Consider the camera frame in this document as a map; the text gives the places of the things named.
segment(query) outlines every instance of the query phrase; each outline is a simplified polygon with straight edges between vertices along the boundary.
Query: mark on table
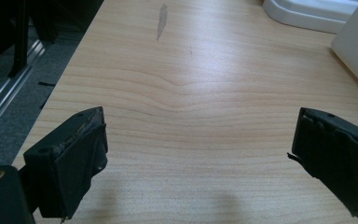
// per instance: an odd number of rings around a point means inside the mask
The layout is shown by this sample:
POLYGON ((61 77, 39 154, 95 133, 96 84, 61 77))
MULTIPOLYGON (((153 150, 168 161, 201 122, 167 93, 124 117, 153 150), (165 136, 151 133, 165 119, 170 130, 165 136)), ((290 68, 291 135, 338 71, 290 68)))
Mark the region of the mark on table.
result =
POLYGON ((165 24, 167 23, 168 9, 165 4, 162 5, 159 10, 159 21, 158 21, 158 29, 157 29, 157 41, 164 30, 165 24))
POLYGON ((55 87, 55 84, 53 84, 53 83, 47 83, 47 82, 42 82, 42 81, 38 82, 37 84, 40 85, 40 86, 55 87))

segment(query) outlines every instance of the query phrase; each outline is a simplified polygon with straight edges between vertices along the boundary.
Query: white plastic base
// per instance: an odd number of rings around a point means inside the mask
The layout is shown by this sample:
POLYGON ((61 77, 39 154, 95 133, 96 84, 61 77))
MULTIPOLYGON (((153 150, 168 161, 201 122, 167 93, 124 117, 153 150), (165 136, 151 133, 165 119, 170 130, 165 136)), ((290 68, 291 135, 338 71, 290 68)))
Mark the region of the white plastic base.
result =
POLYGON ((337 34, 358 7, 358 0, 265 0, 274 19, 296 27, 337 34))

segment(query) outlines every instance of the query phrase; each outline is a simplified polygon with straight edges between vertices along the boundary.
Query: floor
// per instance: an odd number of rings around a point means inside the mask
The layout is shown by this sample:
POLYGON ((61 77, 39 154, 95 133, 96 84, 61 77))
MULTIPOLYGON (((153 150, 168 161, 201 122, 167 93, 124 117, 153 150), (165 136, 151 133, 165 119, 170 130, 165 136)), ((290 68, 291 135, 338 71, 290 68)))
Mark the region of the floor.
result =
MULTIPOLYGON (((58 38, 54 43, 43 43, 44 53, 29 67, 28 77, 0 116, 0 165, 13 162, 83 36, 67 24, 59 24, 58 29, 58 38)), ((36 39, 31 25, 30 47, 36 39)), ((0 55, 0 90, 8 80, 13 53, 14 47, 0 55)))

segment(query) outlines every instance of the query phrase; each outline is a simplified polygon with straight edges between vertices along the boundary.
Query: light wooden tabletop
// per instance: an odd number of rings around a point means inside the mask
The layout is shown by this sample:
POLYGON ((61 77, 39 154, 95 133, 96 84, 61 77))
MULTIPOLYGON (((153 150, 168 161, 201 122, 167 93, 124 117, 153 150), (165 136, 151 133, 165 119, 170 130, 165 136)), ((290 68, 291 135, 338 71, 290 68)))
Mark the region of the light wooden tabletop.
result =
POLYGON ((65 223, 357 223, 286 152, 301 106, 358 125, 358 80, 261 5, 105 0, 13 164, 102 105, 109 163, 65 223))

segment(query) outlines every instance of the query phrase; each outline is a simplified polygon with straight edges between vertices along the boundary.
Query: wooden table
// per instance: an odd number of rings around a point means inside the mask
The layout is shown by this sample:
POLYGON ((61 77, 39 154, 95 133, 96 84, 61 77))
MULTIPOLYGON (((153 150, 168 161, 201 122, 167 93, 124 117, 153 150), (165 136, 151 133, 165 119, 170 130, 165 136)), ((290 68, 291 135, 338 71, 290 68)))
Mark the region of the wooden table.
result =
POLYGON ((13 164, 102 105, 109 163, 65 223, 357 223, 286 152, 301 106, 358 125, 358 79, 261 5, 105 0, 13 164))

